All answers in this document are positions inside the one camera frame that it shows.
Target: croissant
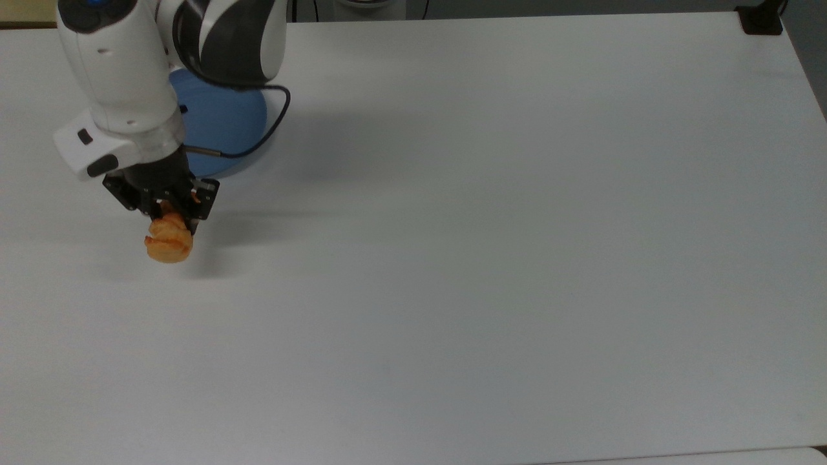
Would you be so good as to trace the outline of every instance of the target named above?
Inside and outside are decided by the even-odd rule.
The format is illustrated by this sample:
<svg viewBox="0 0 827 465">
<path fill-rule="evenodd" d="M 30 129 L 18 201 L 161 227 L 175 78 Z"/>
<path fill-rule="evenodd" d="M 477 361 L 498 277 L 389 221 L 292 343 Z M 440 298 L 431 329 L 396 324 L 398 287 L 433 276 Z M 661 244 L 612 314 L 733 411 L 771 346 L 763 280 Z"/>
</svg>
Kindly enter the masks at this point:
<svg viewBox="0 0 827 465">
<path fill-rule="evenodd" d="M 193 250 L 193 235 L 184 224 L 184 217 L 171 205 L 161 204 L 163 216 L 152 220 L 150 236 L 144 237 L 146 254 L 161 263 L 184 261 Z"/>
</svg>

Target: black button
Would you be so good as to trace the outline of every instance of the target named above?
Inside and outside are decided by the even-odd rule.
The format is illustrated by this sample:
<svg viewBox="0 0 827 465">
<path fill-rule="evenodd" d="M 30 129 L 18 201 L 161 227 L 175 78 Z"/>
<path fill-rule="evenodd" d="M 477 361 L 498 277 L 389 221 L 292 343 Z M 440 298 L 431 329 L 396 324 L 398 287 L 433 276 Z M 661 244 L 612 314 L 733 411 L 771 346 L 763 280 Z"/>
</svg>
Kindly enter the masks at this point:
<svg viewBox="0 0 827 465">
<path fill-rule="evenodd" d="M 109 153 L 98 158 L 94 163 L 92 163 L 92 165 L 89 165 L 86 168 L 86 174 L 88 174 L 90 178 L 93 178 L 95 176 L 100 176 L 103 173 L 108 173 L 109 171 L 115 170 L 116 168 L 117 157 Z"/>
<path fill-rule="evenodd" d="M 80 139 L 80 141 L 83 142 L 85 146 L 91 144 L 93 141 L 92 136 L 90 136 L 89 132 L 85 129 L 81 129 L 80 131 L 78 131 L 78 139 Z"/>
<path fill-rule="evenodd" d="M 112 0 L 104 9 L 106 16 L 115 22 L 126 17 L 135 7 L 136 0 Z"/>
</svg>

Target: white table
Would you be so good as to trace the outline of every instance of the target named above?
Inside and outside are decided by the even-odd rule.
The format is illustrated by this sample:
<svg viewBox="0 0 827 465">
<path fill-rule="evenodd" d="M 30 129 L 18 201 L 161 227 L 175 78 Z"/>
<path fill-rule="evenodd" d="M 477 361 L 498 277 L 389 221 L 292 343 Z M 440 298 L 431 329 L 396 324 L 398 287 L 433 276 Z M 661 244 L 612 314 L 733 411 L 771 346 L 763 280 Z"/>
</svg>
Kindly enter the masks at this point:
<svg viewBox="0 0 827 465">
<path fill-rule="evenodd" d="M 0 33 L 0 462 L 827 443 L 827 125 L 786 36 L 704 13 L 288 40 L 284 125 L 162 266 L 51 145 L 85 106 L 55 33 Z"/>
</svg>

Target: blue disk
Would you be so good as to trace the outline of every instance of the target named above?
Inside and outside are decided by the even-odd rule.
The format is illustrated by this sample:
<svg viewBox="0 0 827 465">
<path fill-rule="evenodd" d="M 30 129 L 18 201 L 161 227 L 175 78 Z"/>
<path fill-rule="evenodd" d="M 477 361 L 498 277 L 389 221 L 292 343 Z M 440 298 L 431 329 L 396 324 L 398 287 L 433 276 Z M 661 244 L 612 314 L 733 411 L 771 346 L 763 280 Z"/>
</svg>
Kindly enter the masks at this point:
<svg viewBox="0 0 827 465">
<path fill-rule="evenodd" d="M 254 146 L 264 134 L 267 104 L 259 90 L 237 92 L 203 82 L 187 70 L 170 74 L 178 94 L 178 105 L 186 107 L 184 144 L 226 153 Z M 216 175 L 241 159 L 217 158 L 188 153 L 189 169 L 196 177 Z"/>
</svg>

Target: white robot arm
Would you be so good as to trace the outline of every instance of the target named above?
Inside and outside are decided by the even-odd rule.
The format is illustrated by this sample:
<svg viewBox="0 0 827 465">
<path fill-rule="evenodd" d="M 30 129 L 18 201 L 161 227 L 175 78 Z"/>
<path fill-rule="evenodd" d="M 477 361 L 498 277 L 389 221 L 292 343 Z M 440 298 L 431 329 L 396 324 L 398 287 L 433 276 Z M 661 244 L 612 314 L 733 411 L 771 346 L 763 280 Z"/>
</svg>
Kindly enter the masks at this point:
<svg viewBox="0 0 827 465">
<path fill-rule="evenodd" d="M 194 232 L 218 182 L 196 180 L 170 66 L 234 89 L 272 80 L 284 56 L 287 0 L 59 0 L 57 25 L 90 108 L 55 133 L 82 180 L 100 175 L 128 209 L 168 200 Z"/>
</svg>

